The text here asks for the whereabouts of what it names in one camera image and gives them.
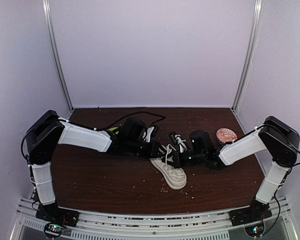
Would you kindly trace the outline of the aluminium frame post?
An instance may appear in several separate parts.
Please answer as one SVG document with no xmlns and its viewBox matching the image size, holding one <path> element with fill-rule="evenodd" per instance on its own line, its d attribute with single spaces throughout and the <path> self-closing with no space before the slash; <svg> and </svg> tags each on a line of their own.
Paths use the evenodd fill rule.
<svg viewBox="0 0 300 240">
<path fill-rule="evenodd" d="M 54 31 L 54 24 L 53 24 L 53 18 L 52 18 L 52 13 L 51 13 L 50 1 L 43 0 L 42 7 L 43 7 L 43 14 L 44 14 L 45 22 L 46 22 L 48 35 L 49 35 L 50 46 L 51 46 L 51 50 L 52 50 L 52 57 L 53 57 L 53 61 L 54 61 L 56 74 L 58 77 L 58 81 L 59 81 L 59 84 L 61 87 L 63 97 L 65 99 L 67 108 L 70 112 L 72 112 L 74 110 L 74 106 L 71 101 L 70 93 L 69 93 L 69 90 L 68 90 L 68 87 L 66 84 L 66 80 L 65 80 L 65 76 L 64 76 L 64 72 L 62 69 L 61 58 L 59 55 L 55 31 Z"/>
<path fill-rule="evenodd" d="M 244 98 L 244 93 L 246 91 L 246 87 L 248 84 L 248 78 L 249 78 L 250 70 L 252 67 L 253 55 L 256 50 L 258 35 L 259 35 L 259 31 L 260 31 L 263 3 L 264 3 L 263 0 L 255 0 L 254 1 L 254 10 L 253 10 L 253 16 L 252 16 L 247 50 L 246 50 L 243 68 L 242 68 L 240 79 L 239 79 L 239 84 L 238 84 L 235 98 L 233 101 L 233 105 L 231 108 L 235 114 L 239 113 L 239 108 L 240 108 L 240 105 L 242 104 L 242 100 Z"/>
</svg>

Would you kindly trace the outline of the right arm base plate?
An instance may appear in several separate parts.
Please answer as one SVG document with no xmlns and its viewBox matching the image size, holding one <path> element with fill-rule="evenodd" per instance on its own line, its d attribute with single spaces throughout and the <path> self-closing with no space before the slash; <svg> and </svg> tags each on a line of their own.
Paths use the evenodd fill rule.
<svg viewBox="0 0 300 240">
<path fill-rule="evenodd" d="M 267 205 L 265 207 L 249 206 L 235 209 L 231 210 L 228 214 L 233 227 L 258 222 L 273 215 Z"/>
</svg>

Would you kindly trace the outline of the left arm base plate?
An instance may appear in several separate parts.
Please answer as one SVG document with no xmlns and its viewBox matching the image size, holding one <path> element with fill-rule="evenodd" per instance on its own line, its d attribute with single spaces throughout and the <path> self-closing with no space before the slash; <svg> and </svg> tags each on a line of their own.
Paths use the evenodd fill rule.
<svg viewBox="0 0 300 240">
<path fill-rule="evenodd" d="M 60 226 L 76 227 L 80 213 L 58 207 L 56 204 L 39 205 L 35 217 Z"/>
</svg>

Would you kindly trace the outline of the aluminium front rail base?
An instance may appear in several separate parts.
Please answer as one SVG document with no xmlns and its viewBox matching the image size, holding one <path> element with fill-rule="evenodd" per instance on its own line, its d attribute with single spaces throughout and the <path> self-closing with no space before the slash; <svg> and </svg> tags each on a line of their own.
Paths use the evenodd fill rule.
<svg viewBox="0 0 300 240">
<path fill-rule="evenodd" d="M 61 240 L 253 240 L 252 230 L 265 224 L 263 240 L 299 240 L 285 197 L 270 202 L 272 216 L 233 225 L 229 209 L 180 214 L 115 214 L 80 210 L 75 227 Z"/>
</svg>

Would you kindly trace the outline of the right aluminium frame post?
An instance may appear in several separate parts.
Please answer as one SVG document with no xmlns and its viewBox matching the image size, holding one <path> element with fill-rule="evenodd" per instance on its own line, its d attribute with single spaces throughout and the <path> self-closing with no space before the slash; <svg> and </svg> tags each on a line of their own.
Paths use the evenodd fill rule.
<svg viewBox="0 0 300 240">
<path fill-rule="evenodd" d="M 255 0 L 254 1 L 254 10 L 253 10 L 253 16 L 252 16 L 247 50 L 246 50 L 243 68 L 242 68 L 240 79 L 239 79 L 239 84 L 238 84 L 235 98 L 233 101 L 233 105 L 231 108 L 235 114 L 239 113 L 239 108 L 240 108 L 240 105 L 242 104 L 242 100 L 244 98 L 244 93 L 246 91 L 246 87 L 248 84 L 248 78 L 249 78 L 250 70 L 252 67 L 253 55 L 256 50 L 258 35 L 259 35 L 259 31 L 260 31 L 263 3 L 264 3 L 263 0 Z"/>
</svg>

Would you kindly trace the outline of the green bowl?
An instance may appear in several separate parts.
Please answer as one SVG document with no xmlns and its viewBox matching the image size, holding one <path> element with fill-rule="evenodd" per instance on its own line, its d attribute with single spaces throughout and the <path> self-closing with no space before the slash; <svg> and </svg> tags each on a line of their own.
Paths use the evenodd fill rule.
<svg viewBox="0 0 300 240">
<path fill-rule="evenodd" d="M 111 127 L 111 128 L 108 129 L 108 131 L 110 131 L 114 134 L 118 134 L 120 129 L 121 129 L 120 127 Z"/>
</svg>

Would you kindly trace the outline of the white lace sneaker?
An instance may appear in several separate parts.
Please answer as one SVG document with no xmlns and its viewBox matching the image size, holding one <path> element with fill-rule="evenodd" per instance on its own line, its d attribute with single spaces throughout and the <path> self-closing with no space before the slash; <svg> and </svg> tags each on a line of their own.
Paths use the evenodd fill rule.
<svg viewBox="0 0 300 240">
<path fill-rule="evenodd" d="M 157 158 L 151 158 L 151 164 L 161 172 L 167 185 L 173 190 L 181 190 L 187 184 L 187 175 L 182 168 L 174 168 L 169 163 L 173 162 L 171 153 L 176 149 L 168 144 L 162 146 L 163 156 Z"/>
</svg>

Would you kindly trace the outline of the red white patterned bowl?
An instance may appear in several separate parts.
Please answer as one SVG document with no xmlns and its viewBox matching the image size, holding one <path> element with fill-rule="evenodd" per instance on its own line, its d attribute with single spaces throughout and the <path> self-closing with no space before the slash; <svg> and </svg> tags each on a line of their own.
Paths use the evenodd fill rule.
<svg viewBox="0 0 300 240">
<path fill-rule="evenodd" d="M 236 133 L 229 128 L 220 128 L 216 132 L 217 140 L 221 144 L 225 144 L 227 142 L 233 142 L 238 139 Z"/>
</svg>

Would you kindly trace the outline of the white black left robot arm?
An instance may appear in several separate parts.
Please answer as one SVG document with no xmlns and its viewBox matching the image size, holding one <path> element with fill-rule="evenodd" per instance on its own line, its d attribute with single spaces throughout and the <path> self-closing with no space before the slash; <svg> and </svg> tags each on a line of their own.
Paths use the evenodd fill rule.
<svg viewBox="0 0 300 240">
<path fill-rule="evenodd" d="M 121 127 L 111 130 L 110 126 L 80 125 L 48 110 L 27 130 L 20 148 L 27 149 L 22 156 L 38 196 L 36 218 L 62 227 L 75 227 L 78 222 L 79 212 L 60 208 L 54 193 L 51 161 L 57 145 L 73 145 L 111 155 L 130 153 L 144 159 L 163 156 L 164 148 L 153 139 L 159 130 L 155 123 L 146 126 L 132 113 L 123 119 Z"/>
</svg>

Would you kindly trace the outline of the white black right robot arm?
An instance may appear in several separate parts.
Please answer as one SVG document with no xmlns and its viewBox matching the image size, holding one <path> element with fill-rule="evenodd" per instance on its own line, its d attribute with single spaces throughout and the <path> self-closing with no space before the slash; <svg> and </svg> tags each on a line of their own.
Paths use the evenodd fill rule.
<svg viewBox="0 0 300 240">
<path fill-rule="evenodd" d="M 236 140 L 214 147 L 210 135 L 203 130 L 190 135 L 191 148 L 172 132 L 170 138 L 179 149 L 167 148 L 165 161 L 178 169 L 186 164 L 204 164 L 211 170 L 222 170 L 249 156 L 266 152 L 270 157 L 269 169 L 249 206 L 231 210 L 232 225 L 258 222 L 272 216 L 270 201 L 284 184 L 299 155 L 299 133 L 274 116 Z"/>
</svg>

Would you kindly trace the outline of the left aluminium frame post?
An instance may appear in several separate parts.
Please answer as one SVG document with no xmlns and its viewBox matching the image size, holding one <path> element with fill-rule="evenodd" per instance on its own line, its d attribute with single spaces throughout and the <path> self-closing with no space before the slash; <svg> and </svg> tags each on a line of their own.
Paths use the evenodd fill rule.
<svg viewBox="0 0 300 240">
<path fill-rule="evenodd" d="M 68 90 L 68 87 L 66 84 L 66 80 L 65 80 L 65 76 L 64 76 L 64 72 L 62 69 L 61 58 L 59 55 L 55 31 L 54 31 L 54 24 L 53 24 L 53 18 L 52 18 L 52 13 L 51 13 L 50 1 L 43 0 L 42 7 L 43 7 L 43 14 L 44 14 L 45 22 L 46 22 L 48 35 L 49 35 L 50 46 L 51 46 L 51 50 L 52 50 L 52 57 L 53 57 L 53 61 L 54 61 L 56 74 L 58 77 L 58 81 L 59 81 L 59 84 L 61 87 L 63 97 L 65 99 L 67 108 L 70 112 L 72 112 L 74 110 L 74 106 L 71 101 L 70 93 L 69 93 L 69 90 Z"/>
</svg>

